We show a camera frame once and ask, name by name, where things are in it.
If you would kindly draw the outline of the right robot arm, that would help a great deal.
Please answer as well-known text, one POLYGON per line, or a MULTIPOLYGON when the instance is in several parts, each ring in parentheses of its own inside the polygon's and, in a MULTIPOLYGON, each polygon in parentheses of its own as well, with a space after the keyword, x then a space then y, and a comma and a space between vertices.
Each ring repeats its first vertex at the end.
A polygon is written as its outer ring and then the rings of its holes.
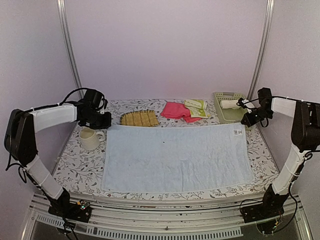
POLYGON ((282 114, 293 119, 291 127, 291 147, 288 157, 278 177, 269 185, 258 213, 269 218, 283 207, 288 199, 291 187, 298 179, 306 161, 312 158, 320 145, 320 105, 319 103, 272 95, 269 88, 258 90, 256 99, 259 107, 250 100, 240 98, 237 105, 248 109, 241 124, 252 127, 257 123, 269 121, 273 114, 282 114))

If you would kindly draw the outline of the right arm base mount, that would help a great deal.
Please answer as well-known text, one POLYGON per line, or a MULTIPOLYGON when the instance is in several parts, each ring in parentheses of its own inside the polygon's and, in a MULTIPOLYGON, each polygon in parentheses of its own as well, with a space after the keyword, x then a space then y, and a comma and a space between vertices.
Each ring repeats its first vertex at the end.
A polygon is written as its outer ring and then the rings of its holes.
POLYGON ((289 193, 280 195, 275 193, 270 184, 265 191, 262 201, 258 204, 241 206, 239 211, 245 223, 260 221, 284 213, 284 203, 288 199, 289 193))

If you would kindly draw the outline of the cream towel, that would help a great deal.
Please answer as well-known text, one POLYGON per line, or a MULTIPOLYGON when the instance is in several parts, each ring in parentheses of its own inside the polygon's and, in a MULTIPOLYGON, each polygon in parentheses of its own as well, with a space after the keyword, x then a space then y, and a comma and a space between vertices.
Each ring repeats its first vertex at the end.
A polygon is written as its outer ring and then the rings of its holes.
POLYGON ((241 106, 238 105, 239 101, 237 99, 232 100, 221 100, 219 102, 220 108, 223 110, 232 109, 232 110, 238 110, 241 108, 241 106))

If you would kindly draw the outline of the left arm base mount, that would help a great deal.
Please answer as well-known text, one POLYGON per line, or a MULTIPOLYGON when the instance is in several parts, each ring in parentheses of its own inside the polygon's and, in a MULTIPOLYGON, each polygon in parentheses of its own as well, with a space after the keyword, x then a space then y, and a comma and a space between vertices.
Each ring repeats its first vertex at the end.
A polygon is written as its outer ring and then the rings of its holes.
POLYGON ((69 192, 65 188, 62 190, 62 194, 57 199, 45 194, 50 202, 48 213, 63 219, 88 223, 92 214, 90 202, 81 199, 77 203, 72 203, 69 192))

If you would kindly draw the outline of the light blue towel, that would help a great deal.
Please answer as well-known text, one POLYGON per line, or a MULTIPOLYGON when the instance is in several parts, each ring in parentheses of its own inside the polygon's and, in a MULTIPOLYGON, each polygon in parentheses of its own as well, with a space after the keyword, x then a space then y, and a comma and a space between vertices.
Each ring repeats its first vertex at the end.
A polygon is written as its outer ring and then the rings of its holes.
POLYGON ((106 134, 104 191, 189 193, 247 184, 254 178, 240 123, 114 125, 106 134))

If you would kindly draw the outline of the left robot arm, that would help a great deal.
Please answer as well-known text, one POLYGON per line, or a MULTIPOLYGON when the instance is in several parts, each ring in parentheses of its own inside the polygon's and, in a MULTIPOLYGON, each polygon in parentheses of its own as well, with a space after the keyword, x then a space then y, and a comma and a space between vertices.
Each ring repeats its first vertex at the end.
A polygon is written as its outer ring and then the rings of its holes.
POLYGON ((8 152, 6 170, 16 167, 23 183, 31 181, 40 189, 63 216, 74 213, 70 194, 52 176, 42 162, 37 134, 56 126, 77 123, 92 130, 106 130, 112 124, 112 115, 106 111, 108 101, 105 95, 92 88, 83 88, 84 96, 70 100, 78 92, 72 90, 58 103, 30 108, 14 109, 10 113, 4 136, 4 148, 8 152))

